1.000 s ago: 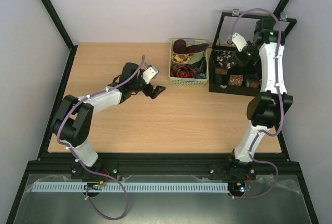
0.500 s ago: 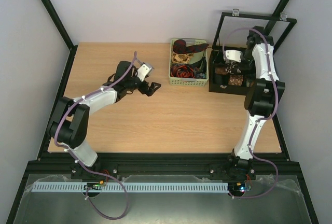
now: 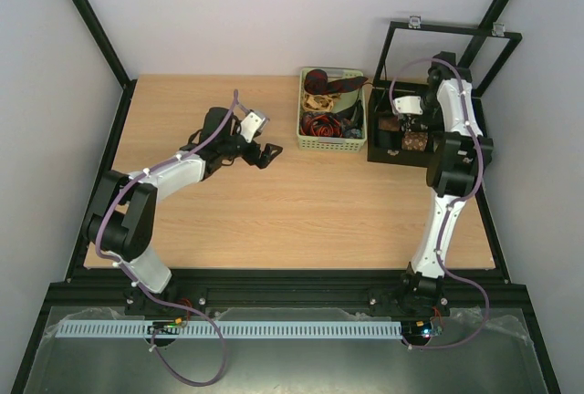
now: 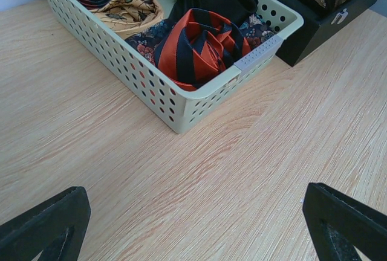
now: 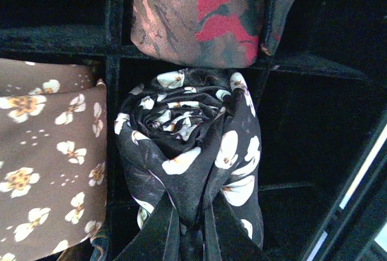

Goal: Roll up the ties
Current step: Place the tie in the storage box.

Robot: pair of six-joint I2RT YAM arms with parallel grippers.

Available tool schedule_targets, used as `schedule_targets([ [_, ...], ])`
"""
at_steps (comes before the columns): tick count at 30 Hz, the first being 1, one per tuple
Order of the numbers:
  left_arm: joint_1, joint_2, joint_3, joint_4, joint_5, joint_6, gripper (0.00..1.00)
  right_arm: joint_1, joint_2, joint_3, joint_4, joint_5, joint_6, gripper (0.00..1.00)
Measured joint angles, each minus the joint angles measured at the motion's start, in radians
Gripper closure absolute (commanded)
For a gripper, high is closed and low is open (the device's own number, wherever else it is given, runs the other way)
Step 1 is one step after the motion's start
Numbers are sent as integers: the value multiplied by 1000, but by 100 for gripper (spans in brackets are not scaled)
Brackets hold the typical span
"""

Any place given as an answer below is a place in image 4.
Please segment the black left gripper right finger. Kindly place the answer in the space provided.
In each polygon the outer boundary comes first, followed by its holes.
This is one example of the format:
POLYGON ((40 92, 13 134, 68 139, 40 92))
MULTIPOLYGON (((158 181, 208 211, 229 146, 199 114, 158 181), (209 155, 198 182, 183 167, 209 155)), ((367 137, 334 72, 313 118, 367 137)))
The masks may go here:
POLYGON ((302 211, 319 260, 386 260, 386 215, 318 182, 302 211))

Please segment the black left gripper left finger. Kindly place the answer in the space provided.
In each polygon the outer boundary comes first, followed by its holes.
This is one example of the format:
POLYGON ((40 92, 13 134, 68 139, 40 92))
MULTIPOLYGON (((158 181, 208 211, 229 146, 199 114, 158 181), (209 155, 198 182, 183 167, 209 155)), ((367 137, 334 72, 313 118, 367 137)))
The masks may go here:
POLYGON ((70 187, 1 225, 1 260, 77 260, 91 207, 84 187, 70 187))

